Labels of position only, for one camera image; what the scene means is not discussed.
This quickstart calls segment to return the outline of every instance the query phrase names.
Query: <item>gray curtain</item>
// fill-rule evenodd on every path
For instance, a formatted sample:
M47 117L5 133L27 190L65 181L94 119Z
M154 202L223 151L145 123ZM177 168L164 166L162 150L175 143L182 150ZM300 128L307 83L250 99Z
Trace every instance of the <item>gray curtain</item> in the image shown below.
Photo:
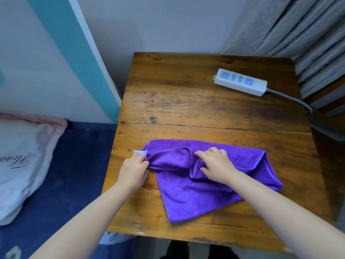
M345 74L345 0L249 0L222 54L290 57L305 98Z

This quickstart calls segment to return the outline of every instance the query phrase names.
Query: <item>wooden tabletop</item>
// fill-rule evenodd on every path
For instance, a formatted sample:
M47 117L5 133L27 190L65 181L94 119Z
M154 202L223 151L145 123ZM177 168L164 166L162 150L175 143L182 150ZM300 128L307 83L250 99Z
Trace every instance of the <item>wooden tabletop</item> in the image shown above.
M260 148L281 193L331 221L324 180L303 106L272 94L249 95L214 84L223 68L268 81L300 99L293 62L284 58L135 53L123 97L103 192L122 162L153 139L191 139ZM284 251L284 243L247 202L170 223L151 171L108 231Z

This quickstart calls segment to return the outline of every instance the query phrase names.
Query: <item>microfiber cloth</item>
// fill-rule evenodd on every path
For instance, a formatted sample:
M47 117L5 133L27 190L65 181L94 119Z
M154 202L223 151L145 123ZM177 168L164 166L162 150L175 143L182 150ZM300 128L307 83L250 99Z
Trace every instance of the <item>microfiber cloth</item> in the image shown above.
M282 189L264 150L195 140L152 140L143 150L147 151L149 168L156 171L170 222L188 220L242 199L227 185L209 180L200 170L207 166L194 152L210 147L224 149L241 172L275 191Z

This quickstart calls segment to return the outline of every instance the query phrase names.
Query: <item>person's left hand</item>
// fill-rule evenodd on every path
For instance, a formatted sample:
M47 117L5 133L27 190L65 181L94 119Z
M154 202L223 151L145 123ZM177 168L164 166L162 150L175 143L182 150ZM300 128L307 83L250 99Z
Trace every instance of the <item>person's left hand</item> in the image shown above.
M126 159L120 169L116 184L130 190L131 193L138 190L145 182L149 161L143 155L133 155Z

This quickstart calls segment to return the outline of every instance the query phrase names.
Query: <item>power strip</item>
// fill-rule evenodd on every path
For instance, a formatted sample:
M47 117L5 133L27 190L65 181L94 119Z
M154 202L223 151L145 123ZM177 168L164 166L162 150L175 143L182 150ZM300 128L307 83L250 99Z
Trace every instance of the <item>power strip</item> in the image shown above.
M213 76L213 80L217 85L257 96L263 95L267 87L267 81L224 69L218 69L218 73Z

